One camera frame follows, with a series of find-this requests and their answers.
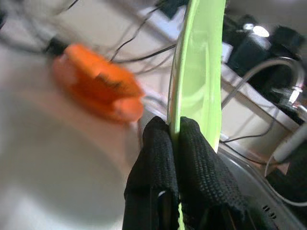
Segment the wire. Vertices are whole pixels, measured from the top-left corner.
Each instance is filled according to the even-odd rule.
[[[220,141],[220,143],[222,143],[223,145],[227,146],[227,147],[230,148],[233,152],[235,152],[237,155],[239,155],[240,157],[243,157],[244,159],[246,159],[246,160],[248,160],[248,161],[251,161],[251,162],[254,162],[254,163],[260,164],[260,165],[266,165],[266,164],[267,164],[267,163],[264,162],[264,161],[263,161],[263,162],[260,162],[260,161],[255,161],[255,160],[253,160],[253,159],[250,159],[250,158],[244,156],[243,154],[239,153],[238,151],[236,151],[235,149],[233,149],[233,148],[230,147],[229,145],[227,145],[227,144],[225,144],[225,143],[223,143],[223,142],[221,142],[221,141]]]
[[[143,70],[143,71],[139,71],[139,72],[136,72],[134,73],[135,75],[141,75],[141,74],[144,74],[144,73],[148,73],[148,72],[151,72],[157,68],[159,68],[160,66],[162,66],[164,63],[166,63],[174,54],[170,54],[168,55],[163,61],[161,61],[158,65],[150,68],[150,69],[147,69],[147,70]]]
[[[0,43],[16,51],[22,51],[22,52],[26,52],[30,54],[45,54],[46,53],[45,50],[39,50],[39,49],[35,49],[35,47],[28,46],[26,44],[17,43],[15,41],[12,41],[12,39],[4,35],[0,35]]]
[[[239,137],[239,138],[225,140],[225,141],[221,141],[221,143],[225,144],[225,143],[229,143],[229,142],[232,142],[232,141],[241,140],[241,139],[245,139],[245,138],[259,138],[259,137],[263,137],[263,136],[267,135],[272,130],[278,113],[279,113],[279,108],[276,108],[275,113],[273,115],[273,120],[272,120],[269,128],[264,133],[261,133],[261,134],[258,134],[258,135],[243,136],[243,137]]]
[[[264,171],[264,177],[266,177],[268,175],[268,168],[270,165],[270,162],[273,160],[274,157],[274,153],[271,155],[271,157],[268,160],[268,163],[265,166],[265,171]],[[291,200],[286,199],[285,197],[283,197],[282,195],[280,195],[273,187],[272,185],[268,182],[268,186],[270,187],[270,189],[284,202],[286,202],[287,204],[290,204],[292,206],[296,206],[296,207],[307,207],[307,201],[306,202],[294,202]]]
[[[156,10],[158,10],[158,9],[160,9],[160,7],[156,7],[156,8],[154,8],[152,11],[150,11],[150,12],[148,12],[148,13],[146,14],[146,16],[145,16],[143,22],[140,24],[140,26],[138,27],[138,29],[134,32],[134,35],[132,36],[132,38],[129,39],[128,41],[124,42],[120,47],[118,47],[118,48],[115,50],[115,52],[114,52],[114,54],[113,54],[113,56],[112,56],[110,62],[112,62],[112,61],[114,60],[114,58],[117,56],[117,54],[119,53],[119,51],[120,51],[126,44],[132,42],[132,41],[137,37],[137,35],[139,34],[140,30],[141,30],[141,29],[143,28],[143,26],[145,25],[145,23],[147,22],[147,20],[148,20],[148,19],[152,16],[152,14],[153,14]]]
[[[168,46],[166,48],[163,48],[163,49],[160,49],[152,54],[149,54],[147,56],[143,56],[143,57],[137,57],[137,58],[133,58],[133,59],[127,59],[127,60],[114,60],[113,62],[114,63],[119,63],[119,64],[122,64],[122,63],[131,63],[131,62],[137,62],[137,61],[143,61],[143,60],[146,60],[148,58],[152,58],[156,55],[159,55],[159,54],[162,54],[170,49],[173,49],[176,47],[176,44],[174,45],[171,45],[171,46]]]
[[[72,8],[75,4],[77,4],[79,0],[75,0],[72,4],[70,4],[65,11],[68,11],[70,8]]]

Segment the sink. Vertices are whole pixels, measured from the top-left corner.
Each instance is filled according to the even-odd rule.
[[[136,132],[62,98],[42,99],[60,108],[55,117],[0,92],[1,230],[121,229]]]
[[[258,168],[234,156],[230,149],[219,148],[218,155],[237,180],[244,196],[254,197],[263,212],[273,219],[281,230],[306,229],[291,210],[270,190]]]

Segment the stainless steel sink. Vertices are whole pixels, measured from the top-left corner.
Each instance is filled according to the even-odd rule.
[[[269,215],[281,230],[307,229],[291,210],[270,190],[267,181],[253,165],[234,156],[226,148],[219,148],[218,155],[227,165],[238,182],[244,196],[254,197],[263,212]]]

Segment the black textured fabric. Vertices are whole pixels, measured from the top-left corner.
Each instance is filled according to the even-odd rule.
[[[244,198],[227,166],[192,119],[181,118],[177,179],[184,222],[198,229],[207,208],[227,206],[239,218],[246,211]]]
[[[168,126],[159,117],[154,117],[144,130],[143,148],[129,174],[124,196],[146,196],[151,190],[167,190],[172,193],[172,209],[176,210],[172,222],[178,225],[178,186],[172,142]]]

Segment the metal pipe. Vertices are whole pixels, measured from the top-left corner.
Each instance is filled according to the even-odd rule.
[[[252,68],[249,72],[247,72],[243,77],[242,81],[230,92],[230,94],[223,100],[222,109],[229,103],[229,101],[236,95],[239,89],[246,83],[249,79],[251,79],[256,73],[259,71],[266,69],[271,66],[277,65],[285,65],[288,66],[292,70],[292,89],[297,91],[298,93],[302,92],[302,88],[304,85],[305,79],[305,71],[301,64],[294,59],[288,57],[278,57],[269,59],[265,62],[260,63],[259,65]]]

